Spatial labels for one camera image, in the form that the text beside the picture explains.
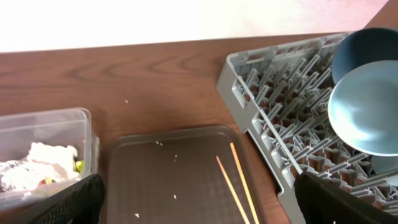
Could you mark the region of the dark blue plate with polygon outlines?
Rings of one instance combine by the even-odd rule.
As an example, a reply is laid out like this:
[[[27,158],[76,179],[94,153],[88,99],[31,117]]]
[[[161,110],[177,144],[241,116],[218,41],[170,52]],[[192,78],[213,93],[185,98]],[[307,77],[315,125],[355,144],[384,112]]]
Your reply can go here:
[[[362,65],[397,60],[397,31],[369,28],[353,32],[337,47],[331,63],[333,83]]]

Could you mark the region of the light blue rice bowl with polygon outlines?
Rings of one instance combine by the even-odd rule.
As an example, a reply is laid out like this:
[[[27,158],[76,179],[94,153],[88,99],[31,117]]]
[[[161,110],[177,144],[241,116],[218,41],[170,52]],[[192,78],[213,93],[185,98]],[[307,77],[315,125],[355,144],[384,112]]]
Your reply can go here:
[[[354,149],[397,155],[397,61],[362,65],[334,87],[328,117],[335,133]]]

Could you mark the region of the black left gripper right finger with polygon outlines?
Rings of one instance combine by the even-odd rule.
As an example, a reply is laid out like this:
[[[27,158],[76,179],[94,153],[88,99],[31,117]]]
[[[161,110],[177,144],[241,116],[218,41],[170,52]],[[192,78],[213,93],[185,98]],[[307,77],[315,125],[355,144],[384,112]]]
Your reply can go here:
[[[397,224],[397,217],[308,172],[296,178],[294,191],[307,224]]]

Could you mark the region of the yellow green snack wrapper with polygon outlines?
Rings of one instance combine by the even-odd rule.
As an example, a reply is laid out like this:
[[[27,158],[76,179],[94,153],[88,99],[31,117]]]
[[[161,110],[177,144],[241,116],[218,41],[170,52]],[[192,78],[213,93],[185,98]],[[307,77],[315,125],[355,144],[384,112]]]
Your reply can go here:
[[[52,184],[77,178],[84,168],[84,161],[73,161],[72,165],[48,164],[39,185]]]

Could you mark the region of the white napkin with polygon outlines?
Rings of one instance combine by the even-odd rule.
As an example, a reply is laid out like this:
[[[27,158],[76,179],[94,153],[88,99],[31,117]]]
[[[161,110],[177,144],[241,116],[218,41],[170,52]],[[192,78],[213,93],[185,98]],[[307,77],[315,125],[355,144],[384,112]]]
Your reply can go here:
[[[48,164],[72,165],[78,150],[71,146],[51,146],[33,142],[28,154],[19,160],[1,162],[1,192],[35,190],[44,178]]]

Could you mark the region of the light blue plastic cup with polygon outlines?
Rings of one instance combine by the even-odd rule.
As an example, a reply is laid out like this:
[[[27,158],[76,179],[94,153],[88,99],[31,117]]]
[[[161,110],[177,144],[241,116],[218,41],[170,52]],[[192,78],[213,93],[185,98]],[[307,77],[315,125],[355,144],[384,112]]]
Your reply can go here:
[[[397,157],[372,156],[371,165],[376,174],[397,169]]]

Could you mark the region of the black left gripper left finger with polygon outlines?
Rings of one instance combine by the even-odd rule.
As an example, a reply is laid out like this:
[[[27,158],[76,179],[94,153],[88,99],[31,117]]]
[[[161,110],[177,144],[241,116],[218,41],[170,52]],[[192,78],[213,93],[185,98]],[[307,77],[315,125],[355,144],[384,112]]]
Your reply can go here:
[[[105,186],[98,174],[91,174],[59,193],[6,220],[10,224],[99,223],[105,200]]]

